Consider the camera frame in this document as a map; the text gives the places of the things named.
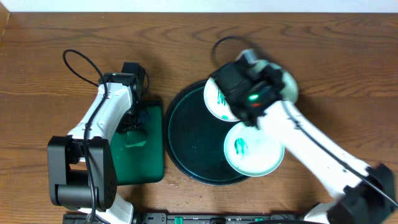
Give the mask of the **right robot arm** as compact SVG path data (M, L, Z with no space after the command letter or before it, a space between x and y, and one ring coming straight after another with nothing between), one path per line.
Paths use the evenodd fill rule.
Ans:
M397 211L392 171L384 164L371 167L313 125L294 105L299 91L288 71L241 58L210 80L236 118L278 139L333 198L304 214L301 223L382 223Z

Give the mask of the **green sponge cloth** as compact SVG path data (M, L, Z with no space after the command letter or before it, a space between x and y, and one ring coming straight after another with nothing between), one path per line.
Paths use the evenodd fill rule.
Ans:
M144 129L134 129L127 133L125 146L130 147L141 147L147 142L147 133Z

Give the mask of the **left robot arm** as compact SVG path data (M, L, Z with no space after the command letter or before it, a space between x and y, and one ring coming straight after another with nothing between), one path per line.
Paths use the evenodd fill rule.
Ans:
M119 125L135 115L145 75L107 73L94 102L66 135L47 144L50 200L87 214L93 223L131 223L134 207L117 193L110 143Z

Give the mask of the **green rectangular tray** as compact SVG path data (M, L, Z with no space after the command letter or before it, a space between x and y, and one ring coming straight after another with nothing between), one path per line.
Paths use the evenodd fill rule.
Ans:
M147 142L141 147L125 146L127 133L115 133L111 153L119 185L153 183L164 177L164 147L162 134L163 103L144 101L149 120L144 123Z

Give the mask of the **white plate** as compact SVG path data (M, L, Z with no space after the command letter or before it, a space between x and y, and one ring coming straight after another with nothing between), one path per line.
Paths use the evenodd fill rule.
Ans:
M261 177L273 172L282 162L285 147L263 130L235 124L224 139L224 155L237 172Z
M285 83L285 87L281 90L282 96L285 100L290 100L292 103L296 103L299 98L299 87L294 77L280 65L276 63L269 62L268 60L259 59L257 65L257 71L270 65L271 68L280 70L282 72L282 81Z
M225 100L225 96L218 88L215 80L209 78L204 87L203 97L208 111L216 118L226 122L237 122L239 118L230 110L229 104Z

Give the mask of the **white plate top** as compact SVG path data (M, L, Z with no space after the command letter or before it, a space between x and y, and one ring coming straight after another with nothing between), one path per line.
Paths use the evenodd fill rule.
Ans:
M215 80L209 78L204 87L203 97L208 111L216 118L226 122L237 122L239 118L230 110L229 104L225 100L225 96L218 88Z

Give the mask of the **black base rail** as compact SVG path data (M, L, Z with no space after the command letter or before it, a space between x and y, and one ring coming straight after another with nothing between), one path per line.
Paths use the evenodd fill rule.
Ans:
M135 213L132 224L248 224L248 223L311 223L296 215L168 215L166 213Z

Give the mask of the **round black tray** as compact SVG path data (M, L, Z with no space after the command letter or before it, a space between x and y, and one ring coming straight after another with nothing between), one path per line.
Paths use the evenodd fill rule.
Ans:
M188 177L208 185L237 184L249 177L235 171L224 155L224 139L236 123L208 111L205 84L202 80L186 87L170 103L164 116L164 146Z

